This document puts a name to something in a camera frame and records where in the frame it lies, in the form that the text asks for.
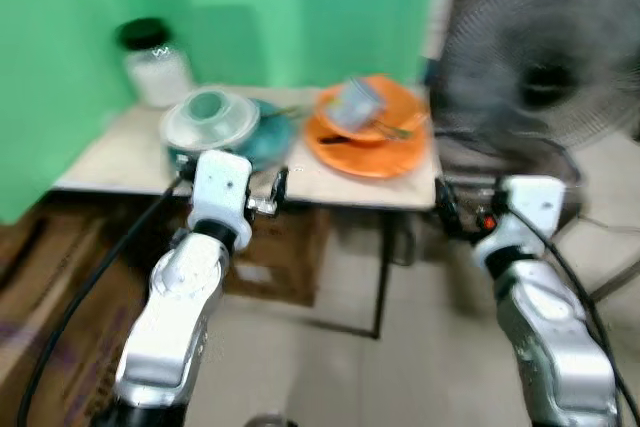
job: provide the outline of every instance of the floor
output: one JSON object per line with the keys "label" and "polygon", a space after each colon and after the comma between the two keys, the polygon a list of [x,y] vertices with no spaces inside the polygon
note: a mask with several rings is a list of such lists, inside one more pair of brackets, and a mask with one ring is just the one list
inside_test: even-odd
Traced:
{"label": "floor", "polygon": [[[224,298],[210,322],[188,427],[241,427],[264,412],[284,412],[301,427],[530,425],[490,283],[464,245],[429,227],[427,255],[393,270],[380,342],[305,325],[309,317],[369,325],[373,220],[336,217],[313,311]],[[639,334],[633,326],[612,332],[636,394]]]}

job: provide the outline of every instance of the wall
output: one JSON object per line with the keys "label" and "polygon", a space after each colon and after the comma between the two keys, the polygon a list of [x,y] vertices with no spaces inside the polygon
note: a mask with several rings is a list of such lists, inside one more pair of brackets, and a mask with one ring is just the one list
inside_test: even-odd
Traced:
{"label": "wall", "polygon": [[131,95],[112,42],[124,0],[0,0],[0,222],[46,192]]}
{"label": "wall", "polygon": [[327,85],[414,79],[429,0],[132,0],[170,20],[201,82]]}

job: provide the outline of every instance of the table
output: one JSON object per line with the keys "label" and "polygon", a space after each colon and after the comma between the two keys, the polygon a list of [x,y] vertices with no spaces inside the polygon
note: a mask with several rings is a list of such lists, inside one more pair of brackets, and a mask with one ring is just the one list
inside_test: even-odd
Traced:
{"label": "table", "polygon": [[[262,94],[253,95],[274,101],[264,95],[265,92]],[[279,102],[279,105],[287,104],[291,105],[286,101]],[[54,188],[114,194],[161,194],[175,175],[158,133],[162,114],[142,107],[125,112],[81,154]],[[382,246],[372,327],[356,329],[322,325],[379,339],[399,213],[428,211],[435,203],[434,180],[440,172],[435,145],[432,143],[422,163],[413,172],[389,180],[365,180],[338,173],[320,163],[301,139],[294,143],[284,163],[289,166],[287,202],[379,211]],[[252,193],[268,195],[277,169],[252,176]],[[175,195],[187,196],[189,193],[188,188],[179,187]]]}

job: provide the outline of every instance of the electric fan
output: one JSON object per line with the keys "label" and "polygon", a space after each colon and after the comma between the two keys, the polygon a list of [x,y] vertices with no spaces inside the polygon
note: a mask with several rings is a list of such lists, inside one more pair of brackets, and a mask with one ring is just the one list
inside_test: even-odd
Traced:
{"label": "electric fan", "polygon": [[431,89],[436,132],[511,158],[637,119],[640,0],[471,0]]}

